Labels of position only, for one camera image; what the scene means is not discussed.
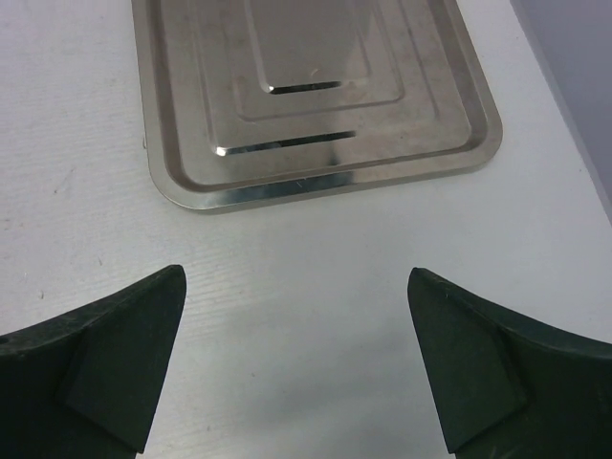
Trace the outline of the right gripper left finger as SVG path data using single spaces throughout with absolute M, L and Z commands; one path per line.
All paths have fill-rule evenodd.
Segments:
M 185 301 L 185 270 L 169 265 L 2 336 L 2 457 L 143 453 Z

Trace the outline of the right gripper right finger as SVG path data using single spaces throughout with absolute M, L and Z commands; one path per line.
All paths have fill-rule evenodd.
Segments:
M 407 301 L 449 454 L 610 457 L 610 344 L 423 268 L 410 273 Z

